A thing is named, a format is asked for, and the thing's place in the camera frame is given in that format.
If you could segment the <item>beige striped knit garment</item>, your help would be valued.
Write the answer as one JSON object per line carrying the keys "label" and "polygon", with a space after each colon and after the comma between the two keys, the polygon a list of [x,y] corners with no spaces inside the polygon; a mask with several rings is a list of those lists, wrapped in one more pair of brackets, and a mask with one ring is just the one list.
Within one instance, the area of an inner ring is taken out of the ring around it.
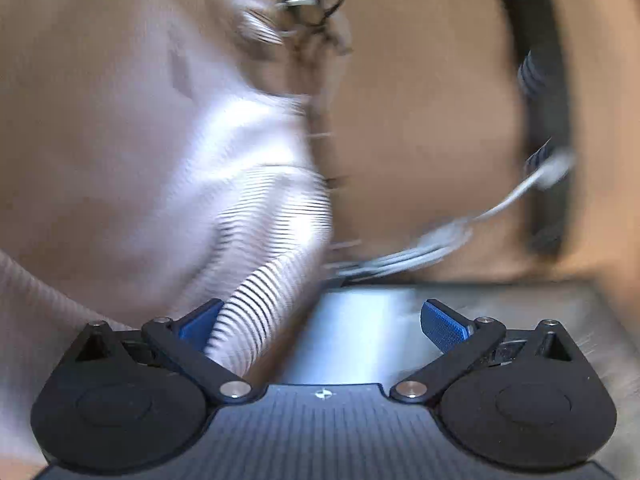
{"label": "beige striped knit garment", "polygon": [[1,0],[1,469],[82,326],[224,303],[209,359],[264,382],[332,237],[308,139],[320,0]]}

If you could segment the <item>black wall power strip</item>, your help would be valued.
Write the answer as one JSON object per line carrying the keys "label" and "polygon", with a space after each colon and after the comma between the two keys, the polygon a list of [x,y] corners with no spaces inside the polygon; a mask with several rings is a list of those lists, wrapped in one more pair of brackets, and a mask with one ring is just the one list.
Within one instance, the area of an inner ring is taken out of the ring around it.
{"label": "black wall power strip", "polygon": [[[525,103],[525,171],[573,154],[570,92],[552,0],[502,0],[513,35],[516,78]],[[528,210],[528,247],[541,258],[559,259],[567,238],[570,165],[556,181],[533,192]]]}

